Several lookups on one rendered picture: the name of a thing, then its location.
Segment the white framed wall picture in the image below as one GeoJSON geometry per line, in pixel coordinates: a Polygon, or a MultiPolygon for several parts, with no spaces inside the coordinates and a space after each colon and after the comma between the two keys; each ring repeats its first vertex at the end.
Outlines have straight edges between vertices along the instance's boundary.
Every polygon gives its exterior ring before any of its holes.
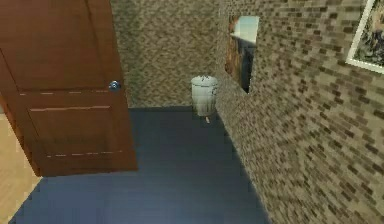
{"type": "Polygon", "coordinates": [[[367,0],[346,62],[384,75],[384,0],[367,0]]]}

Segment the frameless wall picture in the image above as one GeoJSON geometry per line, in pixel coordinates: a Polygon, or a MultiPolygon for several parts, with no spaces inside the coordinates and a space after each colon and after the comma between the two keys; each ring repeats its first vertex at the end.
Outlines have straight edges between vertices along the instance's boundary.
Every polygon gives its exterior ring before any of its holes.
{"type": "Polygon", "coordinates": [[[225,71],[248,94],[260,18],[231,15],[228,21],[225,71]]]}

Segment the brown wooden room door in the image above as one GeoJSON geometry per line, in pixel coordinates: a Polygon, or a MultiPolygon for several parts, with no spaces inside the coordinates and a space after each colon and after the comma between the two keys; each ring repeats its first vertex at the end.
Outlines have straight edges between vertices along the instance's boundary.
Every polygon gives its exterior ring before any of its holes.
{"type": "Polygon", "coordinates": [[[0,105],[38,176],[137,170],[110,0],[0,0],[0,105]]]}

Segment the white pedal bin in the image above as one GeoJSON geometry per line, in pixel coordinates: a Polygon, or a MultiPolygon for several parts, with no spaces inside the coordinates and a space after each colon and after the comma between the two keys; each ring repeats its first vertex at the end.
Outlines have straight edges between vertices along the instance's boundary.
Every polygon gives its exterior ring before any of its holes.
{"type": "Polygon", "coordinates": [[[218,80],[208,75],[196,76],[191,79],[191,87],[193,109],[210,123],[209,116],[215,111],[218,80]]]}

